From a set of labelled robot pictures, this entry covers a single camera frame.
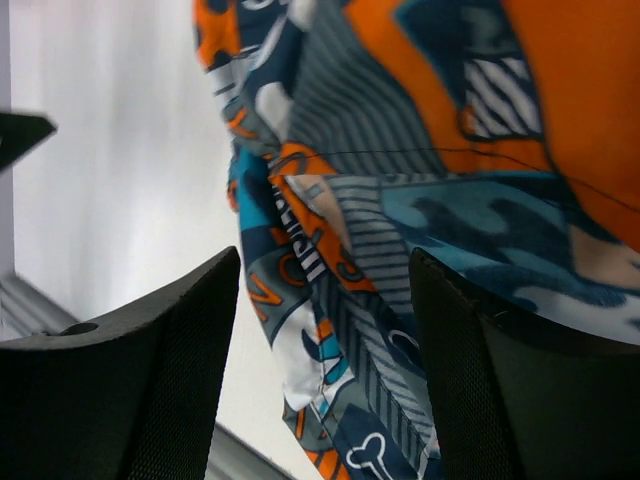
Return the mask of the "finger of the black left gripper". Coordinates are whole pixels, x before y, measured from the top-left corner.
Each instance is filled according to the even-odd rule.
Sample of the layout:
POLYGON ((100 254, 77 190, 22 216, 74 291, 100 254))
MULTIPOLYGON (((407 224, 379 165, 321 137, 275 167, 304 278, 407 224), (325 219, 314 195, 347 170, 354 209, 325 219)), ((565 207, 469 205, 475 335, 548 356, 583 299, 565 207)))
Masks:
POLYGON ((1 112, 0 129, 1 172, 57 132, 57 126, 46 116, 12 112, 1 112))

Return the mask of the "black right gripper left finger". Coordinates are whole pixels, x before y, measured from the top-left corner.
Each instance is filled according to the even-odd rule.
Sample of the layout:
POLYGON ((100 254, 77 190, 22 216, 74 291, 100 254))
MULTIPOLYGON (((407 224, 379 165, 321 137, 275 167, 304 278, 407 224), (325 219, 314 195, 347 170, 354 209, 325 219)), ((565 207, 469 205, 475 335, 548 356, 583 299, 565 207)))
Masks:
POLYGON ((201 479, 239 291, 228 247, 57 335, 1 345, 5 479, 201 479))

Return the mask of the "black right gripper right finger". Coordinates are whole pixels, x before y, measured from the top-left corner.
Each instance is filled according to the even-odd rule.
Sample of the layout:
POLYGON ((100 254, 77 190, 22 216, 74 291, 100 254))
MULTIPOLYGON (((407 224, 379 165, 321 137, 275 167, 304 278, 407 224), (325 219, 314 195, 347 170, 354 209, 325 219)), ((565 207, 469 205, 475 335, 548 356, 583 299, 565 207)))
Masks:
POLYGON ((449 479, 635 479, 639 349, 533 314, 422 249, 411 299, 449 479))

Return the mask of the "patterned blue orange shorts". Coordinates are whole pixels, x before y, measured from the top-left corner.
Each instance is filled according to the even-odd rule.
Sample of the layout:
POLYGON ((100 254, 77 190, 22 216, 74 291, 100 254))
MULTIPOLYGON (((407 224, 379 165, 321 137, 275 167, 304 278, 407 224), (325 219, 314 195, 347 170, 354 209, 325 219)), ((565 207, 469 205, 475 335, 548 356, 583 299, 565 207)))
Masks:
POLYGON ((639 339, 635 1, 197 1, 249 297, 325 479, 437 474, 422 248, 639 339))

